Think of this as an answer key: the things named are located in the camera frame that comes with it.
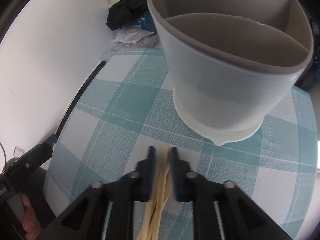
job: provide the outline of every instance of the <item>screw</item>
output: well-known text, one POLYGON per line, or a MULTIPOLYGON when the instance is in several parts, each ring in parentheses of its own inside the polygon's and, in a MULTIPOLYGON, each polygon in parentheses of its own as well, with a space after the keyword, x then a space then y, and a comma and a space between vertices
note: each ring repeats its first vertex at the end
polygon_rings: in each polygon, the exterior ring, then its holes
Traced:
POLYGON ((140 176, 139 172, 133 171, 129 174, 130 178, 138 178, 140 176))
POLYGON ((190 171, 190 172, 186 173, 186 177, 189 178, 189 179, 194 179, 197 176, 198 176, 198 174, 196 172, 194 172, 194 171, 190 171))
POLYGON ((235 186, 236 186, 236 184, 233 181, 226 181, 224 183, 225 188, 234 188, 235 186))
POLYGON ((91 183, 91 187, 93 188, 101 188, 103 185, 103 183, 101 181, 95 181, 93 183, 91 183))

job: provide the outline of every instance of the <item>black cable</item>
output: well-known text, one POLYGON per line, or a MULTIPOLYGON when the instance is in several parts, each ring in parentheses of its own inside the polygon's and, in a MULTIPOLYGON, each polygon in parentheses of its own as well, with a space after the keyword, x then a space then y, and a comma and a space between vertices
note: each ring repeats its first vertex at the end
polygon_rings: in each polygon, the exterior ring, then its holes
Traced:
POLYGON ((5 155, 5 150, 4 150, 1 142, 0 142, 0 146, 1 146, 2 150, 3 150, 3 155, 4 155, 4 168, 3 169, 5 170, 7 168, 7 156, 5 155))

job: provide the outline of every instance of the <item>hand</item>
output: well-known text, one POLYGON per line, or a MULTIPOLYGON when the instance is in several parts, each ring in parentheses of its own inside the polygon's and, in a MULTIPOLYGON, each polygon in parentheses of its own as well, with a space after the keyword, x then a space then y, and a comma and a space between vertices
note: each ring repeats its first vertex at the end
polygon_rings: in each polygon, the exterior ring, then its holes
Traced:
POLYGON ((23 205, 25 206, 24 218, 22 221, 22 227, 26 232, 25 237, 27 240, 35 240, 36 237, 41 232, 40 223, 36 218, 35 211, 32 208, 28 197, 24 194, 21 194, 21 200, 22 200, 23 205))

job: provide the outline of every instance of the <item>blue box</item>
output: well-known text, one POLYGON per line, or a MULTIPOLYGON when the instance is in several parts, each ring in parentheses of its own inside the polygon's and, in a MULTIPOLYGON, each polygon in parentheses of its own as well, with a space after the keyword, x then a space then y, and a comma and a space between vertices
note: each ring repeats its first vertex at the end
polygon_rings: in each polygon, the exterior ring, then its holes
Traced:
POLYGON ((153 34, 157 33, 155 24, 153 22, 152 16, 149 11, 143 13, 134 22, 122 26, 121 29, 125 27, 135 26, 135 25, 140 25, 142 30, 153 32, 153 34))

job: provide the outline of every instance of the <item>tablecloth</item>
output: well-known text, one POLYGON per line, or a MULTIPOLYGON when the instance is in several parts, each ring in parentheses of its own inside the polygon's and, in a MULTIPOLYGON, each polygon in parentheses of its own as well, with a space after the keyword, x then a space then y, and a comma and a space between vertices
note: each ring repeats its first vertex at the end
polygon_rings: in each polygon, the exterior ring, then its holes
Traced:
MULTIPOLYGON (((44 193, 57 215, 93 181, 118 180, 149 146, 179 147, 208 180, 235 181, 292 238, 311 200, 317 133, 308 93, 292 87, 250 138, 214 145, 190 130, 172 101, 162 49, 126 49, 102 68, 70 115, 54 148, 44 193)), ((134 235, 145 203, 135 203, 134 235)), ((169 197, 159 239, 193 239, 191 203, 169 197)))

